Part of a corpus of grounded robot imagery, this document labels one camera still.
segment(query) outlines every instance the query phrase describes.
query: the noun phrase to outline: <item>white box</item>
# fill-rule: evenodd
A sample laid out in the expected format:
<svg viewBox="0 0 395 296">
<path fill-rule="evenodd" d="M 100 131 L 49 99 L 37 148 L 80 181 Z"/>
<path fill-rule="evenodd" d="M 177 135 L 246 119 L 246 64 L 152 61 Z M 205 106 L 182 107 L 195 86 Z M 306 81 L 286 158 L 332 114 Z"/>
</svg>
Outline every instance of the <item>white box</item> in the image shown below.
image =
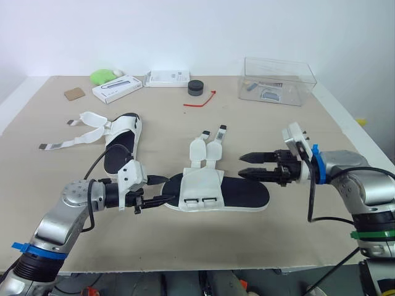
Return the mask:
<svg viewBox="0 0 395 296">
<path fill-rule="evenodd" d="M 130 75 L 124 75 L 92 89 L 93 94 L 109 104 L 143 87 L 143 83 Z"/>
<path fill-rule="evenodd" d="M 144 77 L 144 86 L 150 88 L 186 88 L 189 71 L 186 70 L 152 70 Z"/>
</svg>

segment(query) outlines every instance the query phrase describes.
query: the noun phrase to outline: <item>black sole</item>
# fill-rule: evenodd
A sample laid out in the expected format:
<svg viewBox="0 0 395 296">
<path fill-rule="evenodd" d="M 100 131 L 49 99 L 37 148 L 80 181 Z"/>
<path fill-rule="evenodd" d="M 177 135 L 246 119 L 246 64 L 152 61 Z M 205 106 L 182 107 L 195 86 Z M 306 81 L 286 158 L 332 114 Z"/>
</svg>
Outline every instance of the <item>black sole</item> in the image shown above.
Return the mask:
<svg viewBox="0 0 395 296">
<path fill-rule="evenodd" d="M 173 207 L 178 207 L 182 177 L 182 173 L 172 176 L 162 188 L 162 194 L 176 196 L 168 202 Z M 223 177 L 221 190 L 226 207 L 259 209 L 266 206 L 270 200 L 269 191 L 262 183 L 246 179 Z"/>
<path fill-rule="evenodd" d="M 139 116 L 135 113 L 126 113 L 121 116 L 131 116 L 139 118 Z M 115 145 L 121 144 L 125 146 L 133 155 L 135 155 L 135 151 L 133 151 L 135 145 L 135 134 L 132 131 L 124 132 L 118 135 L 114 140 L 111 141 L 110 144 L 106 146 L 106 149 Z M 127 153 L 122 148 L 114 147 L 106 155 L 104 156 L 104 170 L 108 174 L 117 174 L 119 169 L 126 164 Z"/>
</svg>

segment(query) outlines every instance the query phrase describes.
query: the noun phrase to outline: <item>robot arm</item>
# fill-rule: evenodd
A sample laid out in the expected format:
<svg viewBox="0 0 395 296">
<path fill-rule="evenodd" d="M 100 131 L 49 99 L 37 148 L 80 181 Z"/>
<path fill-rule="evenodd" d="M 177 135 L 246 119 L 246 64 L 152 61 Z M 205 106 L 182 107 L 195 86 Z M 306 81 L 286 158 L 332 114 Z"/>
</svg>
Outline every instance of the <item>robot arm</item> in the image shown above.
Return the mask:
<svg viewBox="0 0 395 296">
<path fill-rule="evenodd" d="M 56 276 L 80 233 L 93 228 L 93 212 L 120 204 L 134 207 L 135 213 L 158 207 L 173 196 L 144 200 L 142 187 L 166 181 L 165 177 L 147 176 L 139 162 L 130 160 L 119 171 L 118 183 L 104 179 L 79 180 L 66 185 L 58 203 L 45 214 L 29 243 L 13 245 L 22 256 L 0 284 L 0 296 L 47 295 L 55 286 Z M 83 229 L 88 217 L 91 227 Z"/>
<path fill-rule="evenodd" d="M 315 184 L 331 184 L 339 192 L 352 215 L 360 252 L 369 257 L 360 263 L 366 295 L 381 295 L 392 287 L 395 293 L 395 180 L 383 170 L 370 168 L 366 159 L 346 150 L 319 152 L 311 149 L 297 123 L 283 130 L 289 150 L 252 152 L 240 159 L 249 163 L 277 162 L 274 171 L 247 168 L 239 175 L 262 182 L 286 186 L 310 178 L 308 164 L 314 170 Z"/>
</svg>

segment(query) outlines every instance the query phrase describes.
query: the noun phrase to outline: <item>red cable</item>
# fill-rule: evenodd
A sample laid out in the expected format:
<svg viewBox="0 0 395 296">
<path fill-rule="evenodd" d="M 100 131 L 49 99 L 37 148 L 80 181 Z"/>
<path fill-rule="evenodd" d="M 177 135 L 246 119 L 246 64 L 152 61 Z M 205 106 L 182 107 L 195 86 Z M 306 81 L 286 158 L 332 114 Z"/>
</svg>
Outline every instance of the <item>red cable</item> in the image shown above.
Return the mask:
<svg viewBox="0 0 395 296">
<path fill-rule="evenodd" d="M 204 105 L 206 105 L 208 102 L 210 102 L 210 100 L 212 99 L 212 97 L 214 97 L 214 95 L 217 93 L 217 91 L 211 91 L 211 96 L 209 97 L 209 99 L 207 101 L 205 101 L 204 104 L 202 105 L 191 105 L 191 104 L 184 104 L 184 106 L 187 107 L 203 107 Z"/>
</svg>

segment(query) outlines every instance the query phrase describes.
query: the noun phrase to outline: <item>green sponge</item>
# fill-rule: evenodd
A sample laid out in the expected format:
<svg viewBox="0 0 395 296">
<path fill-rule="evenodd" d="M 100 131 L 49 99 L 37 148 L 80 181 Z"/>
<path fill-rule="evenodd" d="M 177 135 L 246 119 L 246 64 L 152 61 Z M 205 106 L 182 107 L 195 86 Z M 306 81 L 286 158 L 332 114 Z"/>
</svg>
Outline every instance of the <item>green sponge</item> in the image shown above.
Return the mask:
<svg viewBox="0 0 395 296">
<path fill-rule="evenodd" d="M 102 85 L 116 79 L 116 77 L 112 70 L 100 69 L 91 74 L 91 82 L 96 85 Z"/>
</svg>

